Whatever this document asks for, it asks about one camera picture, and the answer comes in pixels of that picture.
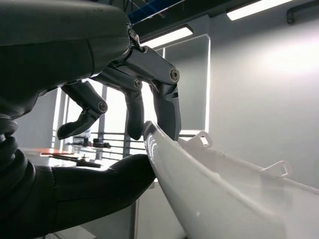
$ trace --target white wall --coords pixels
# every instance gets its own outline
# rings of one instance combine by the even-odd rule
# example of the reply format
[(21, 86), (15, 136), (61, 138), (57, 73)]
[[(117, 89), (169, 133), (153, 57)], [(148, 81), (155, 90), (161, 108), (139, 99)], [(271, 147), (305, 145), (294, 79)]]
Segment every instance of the white wall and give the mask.
[(56, 97), (57, 90), (39, 97), (31, 112), (16, 120), (18, 128), (14, 136), (17, 140), (19, 147), (51, 146)]
[(304, 2), (211, 20), (215, 148), (262, 167), (287, 160), (292, 179), (319, 188), (319, 17), (286, 22)]

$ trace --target glass panel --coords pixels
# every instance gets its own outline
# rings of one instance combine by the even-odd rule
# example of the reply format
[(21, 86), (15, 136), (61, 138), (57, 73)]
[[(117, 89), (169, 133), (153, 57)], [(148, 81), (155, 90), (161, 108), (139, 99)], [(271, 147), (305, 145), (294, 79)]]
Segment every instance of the glass panel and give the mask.
[(126, 104), (123, 93), (108, 87), (107, 102), (108, 109), (105, 113), (104, 132), (124, 133)]

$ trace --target robotic finger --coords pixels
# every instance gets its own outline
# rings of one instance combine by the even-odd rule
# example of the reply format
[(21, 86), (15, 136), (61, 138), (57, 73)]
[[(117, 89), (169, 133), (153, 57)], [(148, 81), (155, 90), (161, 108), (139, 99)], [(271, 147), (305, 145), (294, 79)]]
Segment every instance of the robotic finger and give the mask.
[(60, 126), (57, 130), (57, 137), (60, 140), (82, 133), (107, 110), (104, 99), (99, 96), (88, 81), (64, 85), (61, 89), (82, 108), (82, 112), (76, 122), (69, 122)]
[(129, 111), (128, 134), (135, 140), (142, 135), (144, 108), (141, 91), (142, 88), (141, 81), (112, 67), (106, 67), (100, 75), (91, 79), (122, 92)]

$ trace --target fluorescent light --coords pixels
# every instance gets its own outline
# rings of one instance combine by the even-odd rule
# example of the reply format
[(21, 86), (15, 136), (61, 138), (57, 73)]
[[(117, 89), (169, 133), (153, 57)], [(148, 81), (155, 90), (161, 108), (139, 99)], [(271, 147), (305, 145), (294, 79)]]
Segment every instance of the fluorescent light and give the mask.
[(149, 46), (151, 48), (154, 48), (156, 46), (164, 45), (169, 42), (178, 40), (178, 39), (190, 36), (192, 34), (193, 32), (188, 29), (187, 27), (184, 27), (184, 28), (181, 28), (176, 31), (170, 32), (168, 34), (165, 34), (165, 35), (160, 36), (155, 39), (144, 42), (141, 44), (141, 46)]
[(262, 0), (250, 5), (244, 6), (240, 9), (228, 12), (228, 16), (234, 21), (239, 18), (252, 15), (254, 13), (264, 11), (268, 8), (278, 6), (292, 0)]

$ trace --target robotic hand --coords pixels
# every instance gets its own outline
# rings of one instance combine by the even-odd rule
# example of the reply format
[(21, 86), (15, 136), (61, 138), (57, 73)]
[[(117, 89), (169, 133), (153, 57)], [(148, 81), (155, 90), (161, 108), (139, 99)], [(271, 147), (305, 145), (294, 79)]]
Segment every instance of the robotic hand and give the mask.
[(127, 207), (155, 175), (146, 155), (133, 155), (104, 171), (33, 166), (11, 135), (14, 119), (39, 96), (62, 87), (83, 111), (63, 125), (59, 138), (91, 127), (107, 110), (91, 78), (125, 94), (129, 136), (141, 137), (141, 81), (150, 84), (158, 124), (177, 140), (181, 130), (179, 73), (151, 48), (141, 47), (119, 9), (88, 1), (0, 1), (0, 232), (34, 238)]

